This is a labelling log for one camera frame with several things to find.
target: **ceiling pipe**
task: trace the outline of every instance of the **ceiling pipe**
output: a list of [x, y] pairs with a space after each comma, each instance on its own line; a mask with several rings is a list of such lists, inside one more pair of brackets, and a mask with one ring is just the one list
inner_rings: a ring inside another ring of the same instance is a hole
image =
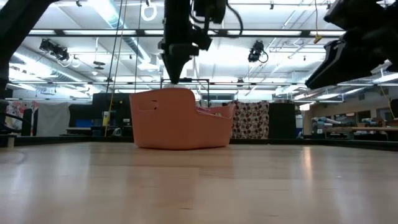
[[[116, 10], [113, 0], [88, 0], [94, 7], [97, 13], [108, 23], [113, 29], [122, 30], [128, 29], [123, 20], [119, 21], [119, 12]], [[150, 63], [150, 57], [145, 50], [138, 44], [133, 37], [122, 37], [122, 40], [131, 48], [131, 50], [138, 56], [141, 62]]]
[[65, 75], [68, 78], [71, 78], [72, 80], [76, 82], [92, 82], [92, 79], [89, 79], [85, 77], [82, 74], [79, 74], [69, 68], [62, 67], [59, 65], [57, 62], [54, 62], [53, 60], [48, 59], [47, 57], [43, 57], [42, 55], [33, 52], [25, 47], [19, 47], [16, 51], [16, 53], [21, 54], [27, 58], [30, 58], [32, 60], [38, 60], [37, 63], [41, 63], [45, 66], [47, 66], [49, 69], [52, 69], [55, 72], [58, 72], [62, 75]]
[[[77, 23], [77, 21], [76, 20], [74, 20], [74, 18], [72, 18], [68, 13], [66, 13], [63, 9], [61, 9], [60, 7], [58, 7], [58, 6], [56, 6], [56, 8], [63, 14], [63, 15], [65, 15], [68, 19], [70, 19], [77, 27], [80, 27], [81, 28], [81, 25], [79, 25], [79, 23]], [[87, 55], [87, 54], [91, 54], [91, 55], [98, 55], [99, 53], [93, 53], [93, 52], [82, 52], [83, 54], [82, 55]], [[111, 52], [101, 52], [103, 55], [112, 55], [112, 53]], [[121, 55], [126, 55], [128, 53], [128, 55], [130, 56], [131, 55], [131, 52], [123, 52]], [[94, 68], [91, 66], [91, 65], [88, 65], [87, 63], [84, 63], [85, 65], [87, 65], [87, 66], [89, 66], [89, 67], [91, 67], [93, 70], [94, 70]]]

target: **white ceiling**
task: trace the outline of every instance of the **white ceiling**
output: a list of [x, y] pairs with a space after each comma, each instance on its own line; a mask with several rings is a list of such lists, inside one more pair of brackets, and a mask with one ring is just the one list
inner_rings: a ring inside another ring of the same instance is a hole
[[[75, 0], [59, 1], [51, 5], [34, 29], [110, 29], [108, 23], [98, 14], [96, 9], [90, 4], [91, 1], [81, 1], [83, 7], [77, 7]], [[120, 1], [114, 1], [116, 7], [120, 6]], [[245, 29], [316, 29], [316, 11], [314, 0], [274, 0], [275, 6], [270, 10], [270, 1], [267, 0], [229, 0], [235, 10], [237, 10], [244, 22]], [[327, 12], [326, 3], [328, 1], [318, 0], [318, 28], [322, 30], [338, 30], [333, 24], [327, 24], [323, 21], [323, 16]], [[152, 0], [157, 7], [157, 15], [152, 21], [144, 21], [140, 15], [140, 1], [127, 1], [127, 14], [125, 26], [129, 29], [162, 29], [163, 0]], [[238, 29], [238, 20], [234, 14], [227, 11], [222, 27], [213, 26], [213, 28]], [[103, 81], [109, 75], [111, 70], [111, 59], [114, 45], [113, 37], [99, 38], [98, 54], [95, 55], [95, 37], [52, 37], [54, 42], [68, 47], [68, 52], [76, 55], [81, 61], [78, 68], [69, 66], [68, 68], [76, 73], [84, 75], [89, 80]], [[27, 37], [22, 46], [37, 53], [39, 50], [41, 37]], [[139, 37], [139, 45], [150, 55], [157, 55], [160, 50], [157, 43], [160, 37]], [[256, 40], [262, 40], [265, 46], [272, 45], [269, 50], [269, 61], [261, 68], [253, 67], [247, 60], [249, 49]], [[304, 82], [305, 78], [311, 75], [325, 57], [323, 45], [332, 39], [323, 39], [314, 44], [313, 39], [298, 38], [250, 38], [241, 37], [238, 39], [228, 39], [217, 37], [208, 52], [201, 52], [197, 57], [200, 78], [210, 78], [214, 82], [236, 82], [238, 78], [246, 78], [250, 82], [268, 82], [277, 80], [278, 82]], [[119, 41], [117, 39], [116, 55], [119, 53]], [[158, 70], [140, 70], [136, 69], [136, 57], [130, 47], [122, 41], [120, 50], [120, 61], [117, 76], [131, 77], [137, 72], [139, 80], [159, 80], [160, 72]], [[98, 71], [99, 74], [92, 74], [93, 61], [106, 63], [104, 70]], [[113, 60], [111, 76], [116, 75], [116, 62]], [[265, 86], [264, 89], [275, 89], [276, 86]]]

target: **hardwood floor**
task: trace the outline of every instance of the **hardwood floor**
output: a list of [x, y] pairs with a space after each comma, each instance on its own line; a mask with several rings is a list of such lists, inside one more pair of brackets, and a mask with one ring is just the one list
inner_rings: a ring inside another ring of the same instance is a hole
[[80, 143], [0, 153], [0, 223], [396, 223], [398, 154]]

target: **black robotic arm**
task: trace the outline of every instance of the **black robotic arm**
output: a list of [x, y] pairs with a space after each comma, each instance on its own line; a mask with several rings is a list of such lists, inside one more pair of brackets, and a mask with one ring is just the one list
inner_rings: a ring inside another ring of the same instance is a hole
[[305, 83], [316, 89], [371, 76], [389, 60], [398, 65], [398, 2], [382, 7], [378, 0], [336, 0], [324, 20], [346, 33], [326, 44], [326, 59]]
[[[159, 42], [159, 48], [164, 51], [162, 59], [172, 83], [178, 83], [183, 66], [199, 55], [199, 50], [210, 48], [209, 24], [222, 23], [227, 7], [237, 16], [242, 33], [242, 20], [228, 0], [165, 0], [164, 38]], [[195, 18], [192, 11], [205, 20]], [[204, 27], [193, 25], [190, 18]]]

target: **orange basket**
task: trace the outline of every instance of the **orange basket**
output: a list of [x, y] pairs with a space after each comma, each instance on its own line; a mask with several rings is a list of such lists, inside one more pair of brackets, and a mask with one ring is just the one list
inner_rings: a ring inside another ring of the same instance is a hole
[[191, 90], [166, 88], [131, 94], [130, 107], [139, 147], [201, 149], [229, 144], [235, 105], [198, 111]]

